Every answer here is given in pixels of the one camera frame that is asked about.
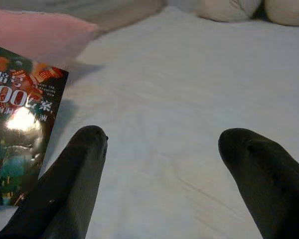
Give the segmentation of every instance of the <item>book cover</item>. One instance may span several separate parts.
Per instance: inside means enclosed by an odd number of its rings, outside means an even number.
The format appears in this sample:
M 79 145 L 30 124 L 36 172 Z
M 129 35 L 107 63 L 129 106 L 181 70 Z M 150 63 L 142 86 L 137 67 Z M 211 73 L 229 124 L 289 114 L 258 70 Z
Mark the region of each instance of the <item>book cover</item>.
M 0 47 L 0 205 L 37 182 L 68 72 Z

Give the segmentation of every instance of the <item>bed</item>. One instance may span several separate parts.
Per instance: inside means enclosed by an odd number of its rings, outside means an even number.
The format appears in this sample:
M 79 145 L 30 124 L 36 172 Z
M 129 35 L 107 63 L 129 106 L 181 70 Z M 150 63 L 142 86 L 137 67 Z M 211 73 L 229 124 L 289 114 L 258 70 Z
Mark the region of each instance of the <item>bed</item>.
M 42 173 L 82 126 L 109 148 L 87 239 L 260 239 L 218 153 L 245 127 L 299 162 L 299 27 L 174 6 L 92 42 L 70 69 Z M 0 229 L 15 209 L 0 210 Z

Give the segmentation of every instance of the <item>pink pillow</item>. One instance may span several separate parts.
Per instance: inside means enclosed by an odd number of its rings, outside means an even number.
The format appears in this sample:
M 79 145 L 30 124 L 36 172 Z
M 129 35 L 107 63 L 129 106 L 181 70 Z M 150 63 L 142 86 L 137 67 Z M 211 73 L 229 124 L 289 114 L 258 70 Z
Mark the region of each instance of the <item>pink pillow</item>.
M 97 25 L 65 14 L 0 10 L 1 47 L 62 69 L 97 30 Z

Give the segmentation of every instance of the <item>pillow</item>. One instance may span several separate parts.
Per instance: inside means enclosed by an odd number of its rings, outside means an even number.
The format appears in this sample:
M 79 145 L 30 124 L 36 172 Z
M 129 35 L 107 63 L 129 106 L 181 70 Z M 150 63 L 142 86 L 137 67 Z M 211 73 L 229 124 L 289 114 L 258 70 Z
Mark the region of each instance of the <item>pillow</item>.
M 95 22 L 102 33 L 160 11 L 165 0 L 0 0 L 1 9 L 58 12 Z
M 266 0 L 265 7 L 271 21 L 299 26 L 299 0 Z
M 214 21 L 243 21 L 253 16 L 261 0 L 199 0 L 197 14 Z
M 64 14 L 0 10 L 0 47 L 62 69 L 97 29 L 95 24 Z

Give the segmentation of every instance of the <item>wrinkled sheet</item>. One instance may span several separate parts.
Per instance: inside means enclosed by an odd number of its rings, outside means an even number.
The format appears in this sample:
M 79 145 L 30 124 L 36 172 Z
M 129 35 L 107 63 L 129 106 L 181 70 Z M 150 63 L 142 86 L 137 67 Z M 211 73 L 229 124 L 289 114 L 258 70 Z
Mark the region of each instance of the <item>wrinkled sheet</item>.
M 299 162 L 299 27 L 167 7 L 97 39 L 70 71 L 42 171 L 80 127 L 109 136 L 87 239 L 261 238 L 217 141 L 249 128 Z

